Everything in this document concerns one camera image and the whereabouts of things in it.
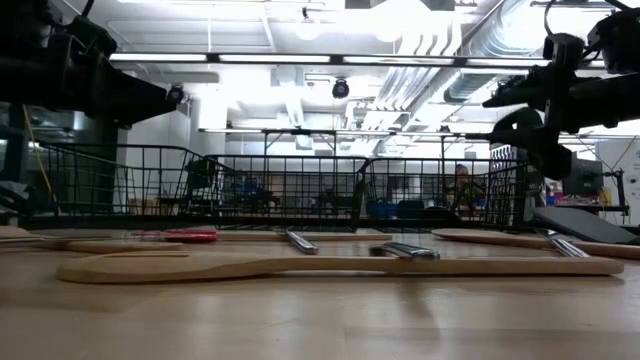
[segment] wooden spoon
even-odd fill
[[[514,246],[530,249],[553,249],[553,246],[549,241],[536,235],[514,235],[499,231],[471,229],[434,229],[431,233],[436,235],[440,240]],[[640,260],[640,246],[590,243],[584,241],[573,241],[571,244],[593,256]]]
[[[58,278],[80,283],[140,283],[239,278],[293,270],[379,271],[442,275],[611,275],[618,261],[589,258],[503,257],[411,261],[375,257],[272,257],[223,252],[136,252],[71,259]]]

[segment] wire basket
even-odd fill
[[[55,143],[41,148],[54,202],[53,214],[41,215],[123,226],[125,220],[163,217],[207,222],[219,194],[213,180],[219,164],[181,147]],[[109,151],[121,161],[96,155]]]
[[[227,230],[355,231],[366,158],[208,156],[220,173],[216,224]]]
[[[524,213],[526,169],[515,160],[374,159],[365,213],[388,232],[512,226]]]

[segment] black camera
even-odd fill
[[[336,83],[333,85],[333,91],[331,91],[331,93],[336,99],[344,99],[349,96],[349,85],[347,85],[347,80],[336,80]]]

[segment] ceiling light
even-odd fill
[[[445,67],[453,65],[452,58],[439,56],[345,56],[345,64],[367,64],[367,65],[414,65],[414,66],[434,66]]]
[[[345,64],[357,65],[394,65],[429,66],[479,69],[529,70],[532,66],[546,66],[548,60],[540,58],[467,58],[446,56],[345,56]],[[604,70],[604,62],[594,60],[586,67],[592,70]]]
[[[299,17],[296,21],[296,35],[306,41],[315,40],[320,36],[320,30],[318,29],[318,20],[305,19]]]
[[[260,134],[260,129],[198,129],[200,132],[225,133],[225,134]]]
[[[400,136],[432,136],[432,137],[442,137],[442,136],[453,136],[452,133],[440,133],[440,132],[412,132],[412,131],[401,131],[397,132],[396,135]]]
[[[277,55],[277,54],[225,54],[220,55],[222,63],[293,63],[327,64],[329,55]]]
[[[391,131],[351,131],[351,130],[339,130],[336,131],[337,135],[377,135],[377,136],[389,136]]]
[[[402,110],[378,110],[371,109],[368,112],[377,113],[377,114],[398,114],[398,115],[406,115],[411,114],[411,111],[402,111]]]
[[[491,74],[495,75],[495,69],[479,69],[479,68],[465,68],[460,69],[460,72],[463,74]],[[528,75],[528,69],[502,69],[500,70],[501,75]]]
[[[385,25],[376,32],[376,38],[382,42],[394,42],[402,36],[402,32],[394,29],[393,26]]]
[[[306,82],[315,82],[315,83],[327,83],[330,84],[336,80],[336,77],[329,74],[314,74],[307,73],[304,74],[304,81]]]
[[[324,2],[317,1],[292,1],[292,0],[276,0],[276,1],[262,1],[262,0],[118,0],[119,3],[124,4],[156,4],[156,5],[222,5],[222,6],[324,6]]]
[[[153,53],[115,53],[109,61],[131,62],[206,62],[205,54],[153,54]]]

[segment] person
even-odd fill
[[[451,203],[451,210],[461,216],[473,216],[476,201],[484,195],[482,188],[473,182],[469,175],[469,169],[462,165],[456,165],[454,182],[448,186],[447,198]]]

